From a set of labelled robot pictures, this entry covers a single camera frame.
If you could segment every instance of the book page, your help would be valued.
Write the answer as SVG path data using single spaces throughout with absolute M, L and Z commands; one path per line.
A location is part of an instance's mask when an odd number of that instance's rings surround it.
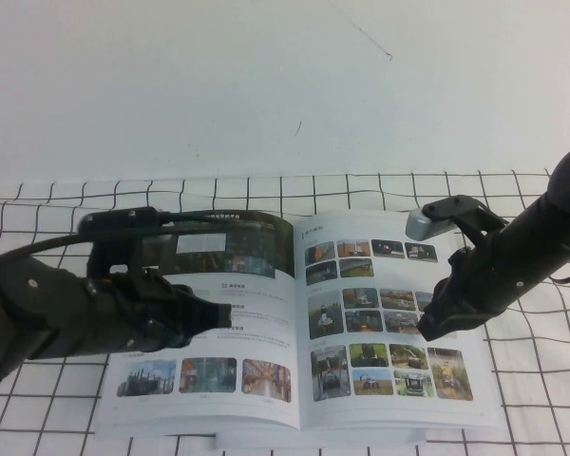
M 450 274 L 455 235 L 418 243 L 405 236 L 406 221 L 349 212 L 296 226 L 302 428 L 498 425 L 478 334 L 427 343 L 416 330 Z
M 143 262 L 203 299 L 232 304 L 232 328 L 200 334 L 183 349 L 110 356 L 104 434 L 185 417 L 194 418 L 195 432 L 219 430 L 217 420 L 200 417 L 237 417 L 233 427 L 244 424 L 240 418 L 299 427 L 293 227 L 255 212 L 210 214 L 252 223 L 207 229 L 186 222 L 185 233 L 144 245 Z

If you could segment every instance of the screw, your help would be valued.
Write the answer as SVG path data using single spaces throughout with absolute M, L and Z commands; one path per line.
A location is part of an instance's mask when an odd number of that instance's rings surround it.
M 91 282 L 90 280 L 86 283 L 86 289 L 88 290 L 88 293 L 91 296 L 94 296 L 97 294 L 97 289 L 95 288 L 95 285 L 93 284 L 93 282 Z

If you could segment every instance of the white wall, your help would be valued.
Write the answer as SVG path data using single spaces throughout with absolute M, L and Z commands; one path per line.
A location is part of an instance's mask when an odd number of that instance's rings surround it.
M 537 169 L 569 149 L 570 0 L 0 0 L 0 181 Z

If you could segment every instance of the photo of vehicle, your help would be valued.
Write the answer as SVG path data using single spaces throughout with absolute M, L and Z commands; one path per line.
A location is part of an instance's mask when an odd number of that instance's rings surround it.
M 335 261 L 326 261 L 325 263 L 314 264 L 306 268 L 306 285 L 314 285 L 315 283 L 335 278 L 338 278 Z
M 389 365 L 384 344 L 350 344 L 351 366 L 354 368 L 385 368 Z
M 437 253 L 435 252 L 435 247 L 432 245 L 406 242 L 406 251 L 408 252 L 409 259 L 433 263 L 437 262 Z
M 418 310 L 424 312 L 430 301 L 433 300 L 433 293 L 416 292 L 416 302 L 418 303 Z
M 235 358 L 186 358 L 181 363 L 180 392 L 235 392 Z
M 344 332 L 338 291 L 315 294 L 308 298 L 308 327 L 311 339 Z
M 400 311 L 415 311 L 414 295 L 406 290 L 380 289 L 380 300 L 385 309 L 398 309 Z
M 433 397 L 435 390 L 430 375 L 422 372 L 404 372 L 396 370 L 395 387 L 400 396 Z
M 390 371 L 388 369 L 355 369 L 352 371 L 352 388 L 358 396 L 391 395 Z
M 418 315 L 414 312 L 384 311 L 384 324 L 389 333 L 419 334 Z
M 292 374 L 278 364 L 255 359 L 243 361 L 242 391 L 245 394 L 292 402 Z
M 118 397 L 169 394 L 175 383 L 176 362 L 139 361 L 128 365 L 125 380 L 118 386 Z
M 375 257 L 390 257 L 390 258 L 400 258 L 406 257 L 403 252 L 403 244 L 398 240 L 371 240 L 371 249 L 373 250 L 373 255 Z
M 345 309 L 377 309 L 378 293 L 375 288 L 347 288 L 342 290 Z
M 326 259 L 335 258 L 335 247 L 333 242 L 323 242 L 322 244 L 317 244 L 313 247 L 306 249 L 304 253 L 304 261 L 306 266 L 318 263 L 319 261 L 325 261 Z
M 390 361 L 395 368 L 428 369 L 427 352 L 413 345 L 391 344 Z
M 428 361 L 435 379 L 438 397 L 463 401 L 473 400 L 462 353 L 457 350 L 429 348 Z
M 346 331 L 349 333 L 380 333 L 380 311 L 346 311 Z
M 342 277 L 373 277 L 373 265 L 369 258 L 354 258 L 340 260 L 340 276 Z
M 343 345 L 311 352 L 315 402 L 351 395 L 349 362 Z
M 346 257 L 369 257 L 370 243 L 365 239 L 338 240 L 338 256 Z

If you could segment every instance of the grid mat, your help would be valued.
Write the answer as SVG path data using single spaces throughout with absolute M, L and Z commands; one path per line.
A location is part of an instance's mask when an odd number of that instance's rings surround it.
M 512 219 L 544 192 L 549 173 L 341 175 L 123 180 L 0 185 L 0 254 L 72 233 L 90 212 L 152 205 L 168 211 L 263 210 L 289 221 L 331 210 L 407 212 L 466 194 Z M 90 245 L 38 255 L 83 276 Z M 557 273 L 569 276 L 570 264 Z M 228 456 L 570 455 L 570 285 L 545 281 L 484 325 L 503 431 L 430 430 L 425 446 L 226 451 Z M 0 385 L 0 456 L 214 454 L 202 436 L 96 440 L 106 356 L 26 362 Z

